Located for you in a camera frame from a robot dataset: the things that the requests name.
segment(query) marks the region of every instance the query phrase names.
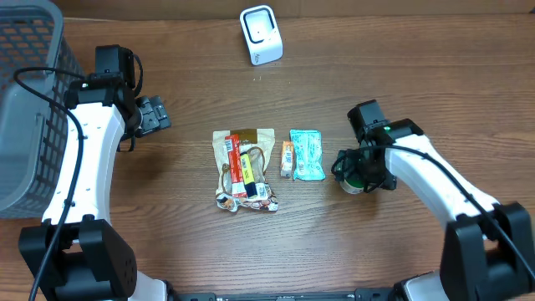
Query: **plastic crate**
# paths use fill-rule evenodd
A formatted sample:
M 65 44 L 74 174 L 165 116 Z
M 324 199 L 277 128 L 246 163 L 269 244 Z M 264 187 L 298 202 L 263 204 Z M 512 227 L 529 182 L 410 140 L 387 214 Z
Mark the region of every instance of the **plastic crate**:
M 84 74 L 63 29 L 49 1 L 0 2 L 0 218 L 41 217 L 57 185 L 67 117 L 14 83 L 13 72 L 48 66 Z M 21 79 L 59 103 L 74 80 L 53 72 Z

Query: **cable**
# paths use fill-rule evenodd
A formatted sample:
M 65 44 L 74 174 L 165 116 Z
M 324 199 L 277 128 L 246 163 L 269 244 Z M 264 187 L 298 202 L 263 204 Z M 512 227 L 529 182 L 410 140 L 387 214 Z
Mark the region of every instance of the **cable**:
M 529 266 L 529 263 L 527 262 L 526 258 L 524 258 L 524 256 L 520 253 L 517 246 L 514 244 L 514 242 L 512 242 L 511 238 L 509 238 L 507 233 L 503 231 L 502 227 L 500 227 L 500 225 L 494 220 L 494 218 L 491 217 L 491 215 L 487 212 L 487 210 L 485 210 L 485 208 L 483 208 L 476 201 L 474 196 L 470 194 L 470 192 L 468 192 L 465 189 L 465 187 L 462 186 L 462 184 L 450 173 L 450 171 L 448 171 L 447 168 L 445 168 L 439 161 L 437 161 L 431 155 L 421 152 L 419 150 L 411 149 L 410 147 L 404 147 L 404 146 L 399 146 L 399 145 L 373 145 L 373 146 L 366 146 L 366 147 L 359 148 L 357 151 L 362 153 L 365 151 L 385 150 L 389 148 L 394 149 L 394 150 L 399 150 L 399 151 L 406 151 L 406 152 L 421 156 L 422 158 L 430 161 L 436 167 L 438 167 L 438 169 L 440 169 L 450 179 L 453 185 L 455 185 L 457 189 L 459 189 L 461 194 L 483 215 L 485 219 L 487 219 L 488 222 L 491 223 L 492 227 L 494 227 L 494 229 L 498 231 L 498 233 L 500 234 L 500 237 L 502 237 L 502 240 L 507 244 L 508 247 L 511 248 L 512 252 L 517 256 L 517 258 L 522 262 L 522 265 L 526 268 L 527 273 L 532 278 L 533 282 L 535 282 L 535 273 L 533 272 L 532 268 Z M 337 159 L 335 163 L 338 164 L 342 160 L 343 159 L 341 160 Z
M 66 70 L 50 68 L 50 67 L 28 67 L 28 68 L 18 69 L 13 73 L 13 80 L 17 84 L 19 84 L 29 93 L 38 96 L 39 98 L 48 102 L 50 105 L 64 112 L 74 122 L 74 125 L 76 126 L 76 130 L 78 131 L 78 155 L 76 156 L 76 163 L 74 165 L 73 180 L 70 182 L 69 193 L 67 194 L 67 198 L 64 201 L 64 209 L 61 212 L 61 217 L 59 218 L 58 225 L 56 226 L 56 231 L 54 231 L 53 233 L 52 240 L 50 241 L 50 244 L 48 245 L 48 248 L 47 248 L 47 252 L 44 254 L 43 261 L 41 262 L 41 265 L 39 266 L 39 270 L 37 271 L 37 274 L 35 275 L 35 279 L 33 280 L 32 290 L 30 292 L 30 296 L 28 300 L 34 301 L 35 298 L 37 297 L 38 287 L 39 287 L 39 284 L 41 283 L 41 279 L 43 278 L 44 271 L 46 270 L 48 262 L 50 261 L 50 258 L 52 257 L 52 252 L 55 251 L 57 247 L 61 228 L 65 224 L 65 220 L 67 219 L 67 214 L 69 213 L 69 209 L 73 202 L 74 188 L 76 187 L 76 181 L 78 180 L 80 167 L 82 165 L 82 155 L 84 154 L 84 132 L 82 131 L 82 125 L 78 122 L 78 120 L 76 119 L 76 116 L 74 116 L 74 114 L 71 113 L 71 111 L 69 111 L 63 105 L 55 102 L 53 99 L 47 97 L 46 95 L 41 94 L 35 89 L 30 88 L 28 85 L 23 83 L 18 78 L 20 74 L 31 72 L 31 71 L 54 71 L 56 74 L 67 74 L 70 76 L 77 77 L 79 79 L 84 79 L 84 76 L 76 74 L 76 73 L 72 73 Z
M 141 88 L 143 87 L 143 65 L 141 65 L 140 57 L 137 56 L 137 54 L 134 55 L 134 59 L 137 62 L 137 64 L 140 66 L 140 79 L 137 81 L 137 85 L 135 86 L 134 90 L 134 97 L 137 97 L 141 93 Z

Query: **yellow marker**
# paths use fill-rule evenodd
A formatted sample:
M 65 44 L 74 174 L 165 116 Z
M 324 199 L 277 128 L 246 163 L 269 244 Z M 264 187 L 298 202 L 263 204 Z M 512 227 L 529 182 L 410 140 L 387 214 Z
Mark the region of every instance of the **yellow marker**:
M 257 196 L 257 185 L 254 182 L 251 161 L 246 151 L 240 154 L 240 161 L 242 162 L 243 184 L 245 184 L 247 198 L 254 198 Z

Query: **wood grain surface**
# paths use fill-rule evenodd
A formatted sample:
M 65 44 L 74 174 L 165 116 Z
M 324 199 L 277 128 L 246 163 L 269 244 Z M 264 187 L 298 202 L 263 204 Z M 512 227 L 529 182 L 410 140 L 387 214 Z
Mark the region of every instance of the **wood grain surface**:
M 277 18 L 528 13 L 534 0 L 53 0 L 65 17 L 109 20 L 238 19 L 269 5 Z
M 252 67 L 236 20 L 67 23 L 86 72 L 94 47 L 137 53 L 143 94 L 165 100 L 173 126 L 116 156 L 114 228 L 141 271 L 180 292 L 274 293 L 390 286 L 437 269 L 443 231 L 404 185 L 345 194 L 325 181 L 281 179 L 290 129 L 323 134 L 324 170 L 357 146 L 346 113 L 377 99 L 411 118 L 469 181 L 535 213 L 533 15 L 285 19 L 281 60 Z M 216 207 L 214 130 L 274 128 L 267 178 L 274 214 Z M 0 300 L 23 300 L 33 278 L 21 227 L 0 221 Z

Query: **teal packet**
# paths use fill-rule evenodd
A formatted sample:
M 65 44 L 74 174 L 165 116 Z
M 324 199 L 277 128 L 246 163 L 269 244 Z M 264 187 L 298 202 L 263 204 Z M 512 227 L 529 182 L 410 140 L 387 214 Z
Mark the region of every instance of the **teal packet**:
M 295 152 L 293 179 L 321 181 L 325 179 L 321 166 L 321 133 L 317 130 L 290 130 Z

